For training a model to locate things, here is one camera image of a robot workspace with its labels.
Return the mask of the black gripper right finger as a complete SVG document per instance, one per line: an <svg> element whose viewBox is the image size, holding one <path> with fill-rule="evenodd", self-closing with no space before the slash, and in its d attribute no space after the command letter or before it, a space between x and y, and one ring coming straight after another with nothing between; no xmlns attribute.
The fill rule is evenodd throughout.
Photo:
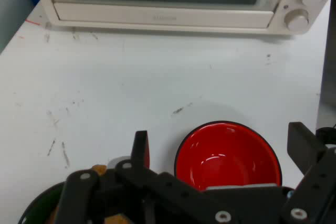
<svg viewBox="0 0 336 224"><path fill-rule="evenodd" d="M282 207L283 223L335 223L335 148L291 122L287 152L304 177Z"/></svg>

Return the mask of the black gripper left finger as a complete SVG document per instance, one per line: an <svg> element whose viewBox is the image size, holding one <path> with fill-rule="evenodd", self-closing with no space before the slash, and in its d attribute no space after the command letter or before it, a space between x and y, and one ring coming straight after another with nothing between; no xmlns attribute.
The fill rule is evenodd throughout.
<svg viewBox="0 0 336 224"><path fill-rule="evenodd" d="M130 159L99 175L93 169L68 176L55 223L106 223L121 215L132 223L236 223L235 211L169 173L149 168L146 131L135 134Z"/></svg>

